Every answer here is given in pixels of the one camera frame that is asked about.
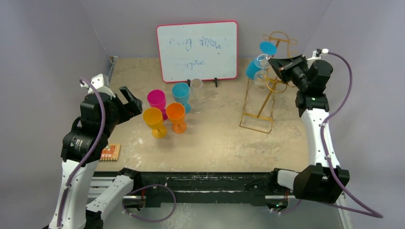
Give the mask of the yellow wine glass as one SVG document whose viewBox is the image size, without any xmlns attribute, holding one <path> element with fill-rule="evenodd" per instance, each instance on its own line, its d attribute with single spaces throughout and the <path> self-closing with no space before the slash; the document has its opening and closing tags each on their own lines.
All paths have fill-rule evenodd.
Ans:
<svg viewBox="0 0 405 229">
<path fill-rule="evenodd" d="M 163 115 L 160 109 L 151 107 L 144 111 L 143 120 L 152 130 L 155 138 L 164 138 L 167 134 L 167 128 L 163 124 Z"/>
</svg>

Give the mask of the pink wine glass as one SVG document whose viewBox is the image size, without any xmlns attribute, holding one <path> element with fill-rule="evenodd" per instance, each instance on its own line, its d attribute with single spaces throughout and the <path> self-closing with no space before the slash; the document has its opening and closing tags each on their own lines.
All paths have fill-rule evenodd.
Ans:
<svg viewBox="0 0 405 229">
<path fill-rule="evenodd" d="M 165 93 L 159 89 L 152 90 L 148 93 L 147 100 L 151 107 L 158 108 L 162 112 L 163 120 L 167 120 Z"/>
</svg>

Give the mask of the clear wine glass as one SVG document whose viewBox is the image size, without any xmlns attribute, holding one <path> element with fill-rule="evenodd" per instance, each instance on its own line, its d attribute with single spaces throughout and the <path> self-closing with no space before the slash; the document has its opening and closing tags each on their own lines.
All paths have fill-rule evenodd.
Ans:
<svg viewBox="0 0 405 229">
<path fill-rule="evenodd" d="M 254 60 L 255 66 L 258 68 L 254 75 L 255 82 L 264 82 L 267 78 L 267 71 L 271 67 L 269 60 L 271 55 L 261 54 L 256 57 Z"/>
<path fill-rule="evenodd" d="M 203 82 L 201 79 L 195 78 L 190 82 L 191 90 L 191 106 L 195 113 L 201 113 L 203 111 Z"/>
</svg>

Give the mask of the orange wine glass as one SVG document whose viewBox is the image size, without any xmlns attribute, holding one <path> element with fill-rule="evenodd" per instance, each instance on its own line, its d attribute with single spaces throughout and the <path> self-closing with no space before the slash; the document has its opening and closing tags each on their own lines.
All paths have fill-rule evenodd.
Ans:
<svg viewBox="0 0 405 229">
<path fill-rule="evenodd" d="M 172 123 L 173 132 L 182 134 L 186 131 L 185 114 L 185 108 L 180 103 L 171 103 L 167 106 L 166 115 Z"/>
</svg>

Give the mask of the light blue wine glass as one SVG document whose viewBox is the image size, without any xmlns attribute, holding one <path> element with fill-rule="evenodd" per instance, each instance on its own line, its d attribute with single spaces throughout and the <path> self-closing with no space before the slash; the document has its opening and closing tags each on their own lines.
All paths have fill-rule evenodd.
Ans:
<svg viewBox="0 0 405 229">
<path fill-rule="evenodd" d="M 190 88 L 186 83 L 177 83 L 172 88 L 172 95 L 177 103 L 184 106 L 185 112 L 188 114 L 191 111 L 191 106 L 188 103 L 190 98 Z"/>
</svg>

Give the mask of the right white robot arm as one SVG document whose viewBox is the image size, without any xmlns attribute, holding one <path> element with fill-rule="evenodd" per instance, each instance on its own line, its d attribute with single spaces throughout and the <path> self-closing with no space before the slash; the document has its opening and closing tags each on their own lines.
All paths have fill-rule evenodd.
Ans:
<svg viewBox="0 0 405 229">
<path fill-rule="evenodd" d="M 305 126 L 309 165 L 301 172 L 275 169 L 277 176 L 268 181 L 268 188 L 280 194 L 286 188 L 297 199 L 333 204 L 350 180 L 334 153 L 328 124 L 329 102 L 324 93 L 333 67 L 324 60 L 308 64 L 304 55 L 288 59 L 269 59 L 277 76 L 298 89 L 296 108 Z"/>
</svg>

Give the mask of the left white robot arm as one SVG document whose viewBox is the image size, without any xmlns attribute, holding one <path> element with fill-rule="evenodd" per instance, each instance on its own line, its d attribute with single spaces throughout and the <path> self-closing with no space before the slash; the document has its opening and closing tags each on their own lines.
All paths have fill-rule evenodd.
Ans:
<svg viewBox="0 0 405 229">
<path fill-rule="evenodd" d="M 63 138 L 62 183 L 49 229 L 101 229 L 107 215 L 125 194 L 141 192 L 142 182 L 135 178 L 137 172 L 122 169 L 112 186 L 87 203 L 95 169 L 114 128 L 142 113 L 142 101 L 126 86 L 119 90 L 126 104 L 116 94 L 103 92 L 88 94 L 81 102 L 81 115 Z"/>
</svg>

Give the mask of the rear blue wine glass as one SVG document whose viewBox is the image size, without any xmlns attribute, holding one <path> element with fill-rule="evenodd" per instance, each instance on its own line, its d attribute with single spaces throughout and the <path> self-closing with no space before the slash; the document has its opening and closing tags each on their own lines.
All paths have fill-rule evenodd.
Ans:
<svg viewBox="0 0 405 229">
<path fill-rule="evenodd" d="M 267 42 L 267 41 L 261 42 L 260 45 L 259 45 L 259 48 L 260 48 L 260 51 L 262 52 L 261 54 L 268 54 L 268 55 L 271 55 L 271 57 L 273 55 L 275 55 L 276 52 L 277 52 L 276 46 L 273 43 Z M 248 65 L 248 67 L 247 67 L 247 69 L 245 71 L 246 76 L 251 80 L 254 79 L 254 75 L 255 75 L 256 71 L 258 70 L 258 68 L 254 64 L 255 59 L 256 58 L 254 58 L 249 63 L 249 65 Z"/>
</svg>

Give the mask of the orange small circuit board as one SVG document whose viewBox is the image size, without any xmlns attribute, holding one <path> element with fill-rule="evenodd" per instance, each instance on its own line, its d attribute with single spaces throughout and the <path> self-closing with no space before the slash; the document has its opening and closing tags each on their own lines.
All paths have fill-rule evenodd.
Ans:
<svg viewBox="0 0 405 229">
<path fill-rule="evenodd" d="M 121 149 L 121 144 L 107 145 L 102 150 L 99 161 L 100 162 L 117 161 L 119 158 L 120 149 Z"/>
</svg>

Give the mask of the red framed whiteboard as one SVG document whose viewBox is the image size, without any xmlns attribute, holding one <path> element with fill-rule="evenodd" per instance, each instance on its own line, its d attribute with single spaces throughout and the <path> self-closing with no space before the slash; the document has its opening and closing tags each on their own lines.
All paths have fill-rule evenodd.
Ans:
<svg viewBox="0 0 405 229">
<path fill-rule="evenodd" d="M 238 24 L 214 21 L 156 28 L 162 79 L 166 83 L 231 80 L 238 72 Z"/>
</svg>

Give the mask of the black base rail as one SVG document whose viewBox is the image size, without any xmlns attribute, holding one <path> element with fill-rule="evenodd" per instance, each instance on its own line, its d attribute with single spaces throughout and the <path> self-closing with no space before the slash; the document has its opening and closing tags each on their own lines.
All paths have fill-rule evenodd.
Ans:
<svg viewBox="0 0 405 229">
<path fill-rule="evenodd" d="M 287 188 L 276 182 L 275 172 L 130 172 L 129 196 L 143 196 L 147 208 L 162 203 L 250 204 L 275 206 Z"/>
</svg>

